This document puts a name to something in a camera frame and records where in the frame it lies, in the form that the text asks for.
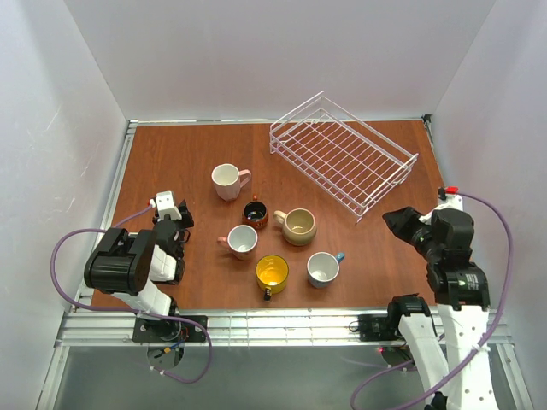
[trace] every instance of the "brown tabletop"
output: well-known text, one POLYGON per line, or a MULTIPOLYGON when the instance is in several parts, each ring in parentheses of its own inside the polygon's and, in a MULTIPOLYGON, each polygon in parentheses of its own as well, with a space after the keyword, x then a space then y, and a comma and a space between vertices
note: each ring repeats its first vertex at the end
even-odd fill
MULTIPOLYGON (((270 155, 269 124, 211 126, 141 126, 137 129, 114 222, 146 206, 157 192, 172 190, 187 200, 195 227, 185 246, 186 269, 179 285, 160 285, 183 309, 372 308, 385 307, 393 296, 419 292, 433 303, 426 263, 414 248, 396 239, 382 220, 384 212, 412 206, 422 213, 436 205, 442 179, 420 120, 371 123, 410 153, 419 153, 407 180, 389 192, 356 225, 356 216, 279 155, 270 155), (238 199, 224 202, 215 193, 211 171, 229 162, 252 171, 238 199), (241 223, 244 205, 257 194, 270 221, 258 231, 254 260, 239 261, 216 243, 241 223), (288 244, 274 210, 307 208, 318 233, 307 246, 288 244), (345 253, 340 274, 325 289, 312 287, 306 263, 315 252, 345 253), (262 299, 255 276, 261 256, 277 254, 290 267, 285 290, 271 302, 262 299)), ((129 231, 152 228, 152 212, 128 222, 129 231)), ((124 306, 95 292, 93 306, 124 306)))

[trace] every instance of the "white wall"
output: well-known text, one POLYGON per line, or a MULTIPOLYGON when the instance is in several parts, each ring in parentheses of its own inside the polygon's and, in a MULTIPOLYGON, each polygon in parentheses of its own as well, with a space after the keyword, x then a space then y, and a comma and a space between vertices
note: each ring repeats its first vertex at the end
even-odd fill
POLYGON ((363 118, 437 107, 494 0, 65 0, 127 118, 363 118))
MULTIPOLYGON (((63 311, 50 253, 100 222, 126 120, 62 0, 2 2, 0 56, 0 407, 31 409, 63 311)), ((69 293, 91 241, 62 251, 69 293)))
MULTIPOLYGON (((547 1, 497 0, 433 116, 445 181, 498 204, 515 234, 506 317, 536 408, 545 408, 547 311, 547 1)), ((499 296, 507 253, 499 223, 467 202, 477 262, 499 296)))

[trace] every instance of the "mug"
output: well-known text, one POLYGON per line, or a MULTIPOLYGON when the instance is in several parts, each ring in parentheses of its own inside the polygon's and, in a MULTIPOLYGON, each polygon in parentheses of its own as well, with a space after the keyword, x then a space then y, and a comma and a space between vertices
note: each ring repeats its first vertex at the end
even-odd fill
POLYGON ((228 233, 228 237, 218 237, 216 242, 220 246, 230 249, 241 261, 248 261, 253 250, 256 249, 258 235, 250 226, 238 225, 228 233))
POLYGON ((266 255, 256 264, 256 280, 264 291, 265 301, 280 293, 287 286, 288 278, 289 265, 281 256, 266 255))
POLYGON ((288 214, 275 211, 273 217, 283 226, 283 237, 293 245, 307 245, 317 233, 315 217, 308 209, 293 209, 288 214))
POLYGON ((325 288, 336 277, 340 271, 340 262, 345 255, 339 253, 332 256, 327 252, 318 252, 308 259, 308 280, 316 288, 325 288))
POLYGON ((242 220, 244 224, 261 229, 268 223, 268 210, 266 205, 256 199, 256 195, 254 195, 253 201, 245 205, 242 220))
POLYGON ((222 164, 216 167, 211 173, 215 184, 216 193, 225 201, 233 201, 239 195, 241 188, 250 181, 250 171, 244 169, 239 171, 232 164, 222 164))

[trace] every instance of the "dish rack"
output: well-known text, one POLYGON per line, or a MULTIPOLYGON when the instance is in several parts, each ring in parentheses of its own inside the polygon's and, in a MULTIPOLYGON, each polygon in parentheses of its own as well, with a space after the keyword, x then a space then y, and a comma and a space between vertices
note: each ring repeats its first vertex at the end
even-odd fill
POLYGON ((324 91, 270 126, 270 153, 276 152, 347 207, 357 222, 404 182, 418 159, 324 91))

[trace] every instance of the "white mug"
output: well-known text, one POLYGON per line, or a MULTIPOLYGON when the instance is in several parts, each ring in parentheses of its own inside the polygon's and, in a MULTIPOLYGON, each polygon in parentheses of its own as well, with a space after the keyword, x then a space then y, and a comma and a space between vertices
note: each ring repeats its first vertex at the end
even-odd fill
POLYGON ((253 255, 253 250, 256 249, 258 235, 254 228, 248 225, 238 225, 228 233, 228 237, 218 237, 216 242, 220 246, 230 249, 241 261, 248 261, 253 255))
POLYGON ((344 260, 345 255, 339 253, 332 256, 327 252, 318 252, 308 259, 308 280, 315 288, 328 286, 340 271, 339 263, 344 260))
POLYGON ((216 193, 223 200, 232 201, 238 197, 241 188, 250 181, 250 171, 248 169, 239 171, 232 164, 222 164, 213 170, 211 178, 215 184, 216 193), (249 177, 242 181, 241 177, 244 175, 249 177))

